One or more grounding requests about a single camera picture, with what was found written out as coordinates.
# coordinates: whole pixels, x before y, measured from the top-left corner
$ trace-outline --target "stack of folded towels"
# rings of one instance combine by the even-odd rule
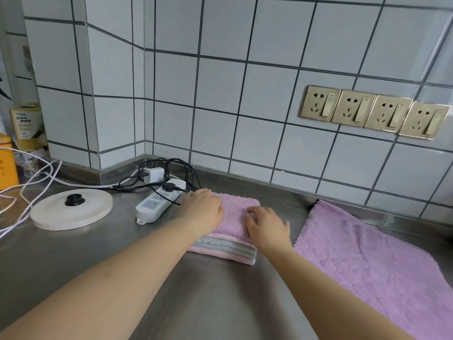
[[[259,206],[259,201],[229,194],[216,195],[223,200],[223,220],[212,233],[195,242],[189,251],[253,265],[256,247],[247,231],[246,214],[247,208]]]

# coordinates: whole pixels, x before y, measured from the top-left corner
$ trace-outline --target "orange container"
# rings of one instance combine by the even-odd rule
[[[17,177],[16,163],[14,162],[14,152],[11,138],[8,135],[0,134],[0,190],[19,184]]]

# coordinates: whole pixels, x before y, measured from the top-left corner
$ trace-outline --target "cleaning cloth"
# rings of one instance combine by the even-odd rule
[[[453,336],[453,290],[422,249],[318,201],[295,250],[418,340]]]
[[[195,242],[189,251],[253,265],[256,247],[247,231],[246,214],[247,208],[259,206],[259,201],[229,194],[216,195],[223,200],[223,220],[211,234]]]

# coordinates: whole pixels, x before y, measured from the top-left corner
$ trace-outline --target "socket panel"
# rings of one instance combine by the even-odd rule
[[[368,129],[398,132],[412,99],[378,94],[366,120]]]
[[[362,127],[375,98],[376,94],[342,90],[332,122]]]
[[[432,140],[449,110],[450,106],[448,105],[413,102],[399,134]]]
[[[330,121],[340,92],[336,88],[309,85],[300,109],[300,116],[315,120]]]

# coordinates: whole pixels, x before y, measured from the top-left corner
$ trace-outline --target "person's left hand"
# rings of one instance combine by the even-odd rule
[[[183,220],[195,231],[197,238],[211,233],[223,218],[222,198],[208,189],[189,192],[178,211],[178,219]]]

